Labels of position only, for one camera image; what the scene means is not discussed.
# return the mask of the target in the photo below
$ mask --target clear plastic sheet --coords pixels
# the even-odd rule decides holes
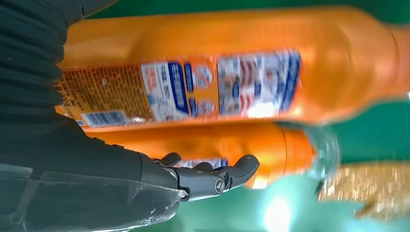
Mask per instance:
[[[342,165],[325,181],[320,201],[359,201],[358,217],[382,220],[410,217],[410,162],[369,162]]]
[[[0,166],[6,168],[0,172],[0,231],[124,232],[172,218],[186,194],[104,177],[44,173],[31,179],[26,168]]]

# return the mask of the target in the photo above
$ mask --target product label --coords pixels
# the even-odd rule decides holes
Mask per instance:
[[[298,79],[298,52],[218,60],[221,115],[272,116],[289,108]]]
[[[201,56],[141,64],[63,68],[61,114],[83,129],[241,115],[289,108],[297,51]]]

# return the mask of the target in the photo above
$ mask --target green surface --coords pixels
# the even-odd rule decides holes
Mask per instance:
[[[304,5],[348,4],[390,23],[410,22],[410,1],[399,0],[121,0],[94,15],[116,17]],[[380,104],[332,126],[343,162],[410,159],[409,100]],[[352,219],[360,203],[316,202],[317,182],[287,176],[265,190],[236,189],[220,197],[183,203],[170,221],[139,232],[407,232],[410,219],[384,223]]]

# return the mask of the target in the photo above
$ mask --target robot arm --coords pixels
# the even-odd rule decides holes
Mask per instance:
[[[126,231],[171,218],[179,201],[218,196],[259,166],[174,168],[88,138],[54,107],[67,28],[116,0],[0,1],[0,230]]]

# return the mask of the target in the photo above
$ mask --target plastic bottle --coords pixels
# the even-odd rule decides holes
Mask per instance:
[[[177,152],[182,157],[178,165],[191,168],[203,161],[214,168],[233,165],[243,155],[252,154],[260,162],[247,183],[253,189],[264,188],[285,174],[308,172],[319,179],[331,177],[339,164],[337,139],[327,128],[245,123],[89,132],[88,136],[151,158]]]
[[[86,131],[323,123],[410,90],[409,28],[348,7],[84,20],[65,51],[59,112]]]

